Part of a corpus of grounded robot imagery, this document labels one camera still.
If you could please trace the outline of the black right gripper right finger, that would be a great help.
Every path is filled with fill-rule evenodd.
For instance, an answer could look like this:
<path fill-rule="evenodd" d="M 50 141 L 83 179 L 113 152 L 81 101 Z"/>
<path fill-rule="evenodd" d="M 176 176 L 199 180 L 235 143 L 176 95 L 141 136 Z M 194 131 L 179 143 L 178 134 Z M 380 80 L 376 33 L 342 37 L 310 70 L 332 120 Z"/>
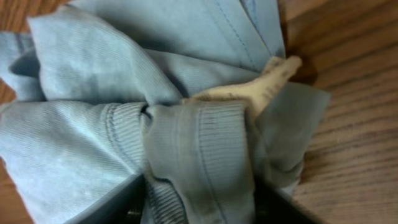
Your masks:
<path fill-rule="evenodd" d="M 308 210 L 291 202 L 287 197 L 261 179 L 255 180 L 254 223 L 257 224 L 321 224 L 322 221 Z"/>

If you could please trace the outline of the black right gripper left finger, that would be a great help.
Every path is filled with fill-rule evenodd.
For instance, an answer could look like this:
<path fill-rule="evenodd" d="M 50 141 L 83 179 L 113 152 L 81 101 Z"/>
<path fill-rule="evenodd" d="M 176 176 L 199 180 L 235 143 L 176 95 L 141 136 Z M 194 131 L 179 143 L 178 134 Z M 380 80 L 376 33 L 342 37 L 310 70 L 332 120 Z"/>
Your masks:
<path fill-rule="evenodd" d="M 98 206 L 89 208 L 67 223 L 75 224 L 139 224 L 142 219 L 146 187 L 144 176 L 128 180 L 121 190 Z"/>

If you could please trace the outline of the light blue printed t-shirt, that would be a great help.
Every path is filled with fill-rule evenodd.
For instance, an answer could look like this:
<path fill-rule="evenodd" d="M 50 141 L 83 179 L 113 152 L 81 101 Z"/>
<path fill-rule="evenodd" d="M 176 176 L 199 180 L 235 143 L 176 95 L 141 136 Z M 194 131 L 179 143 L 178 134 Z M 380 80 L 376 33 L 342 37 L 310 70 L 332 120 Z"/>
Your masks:
<path fill-rule="evenodd" d="M 72 1 L 1 33 L 1 158 L 35 223 L 143 175 L 141 223 L 254 223 L 289 198 L 330 95 L 290 81 L 275 1 Z"/>

